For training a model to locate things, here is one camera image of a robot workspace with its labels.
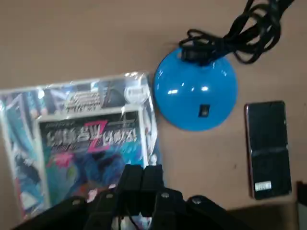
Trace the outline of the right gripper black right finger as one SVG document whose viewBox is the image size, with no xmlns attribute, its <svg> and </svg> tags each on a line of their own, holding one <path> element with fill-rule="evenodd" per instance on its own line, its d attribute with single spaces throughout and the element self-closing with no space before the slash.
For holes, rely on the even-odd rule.
<svg viewBox="0 0 307 230">
<path fill-rule="evenodd" d="M 142 215 L 151 230 L 249 230 L 251 227 L 202 195 L 184 200 L 164 186 L 161 165 L 147 166 L 142 176 Z"/>
</svg>

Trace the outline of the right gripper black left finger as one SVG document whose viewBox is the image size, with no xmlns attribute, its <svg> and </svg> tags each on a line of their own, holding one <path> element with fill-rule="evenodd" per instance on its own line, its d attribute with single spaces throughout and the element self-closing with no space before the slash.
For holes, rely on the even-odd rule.
<svg viewBox="0 0 307 230">
<path fill-rule="evenodd" d="M 99 192 L 88 202 L 73 196 L 15 227 L 17 230 L 110 230 L 114 218 L 135 216 L 143 168 L 127 164 L 116 187 Z"/>
</svg>

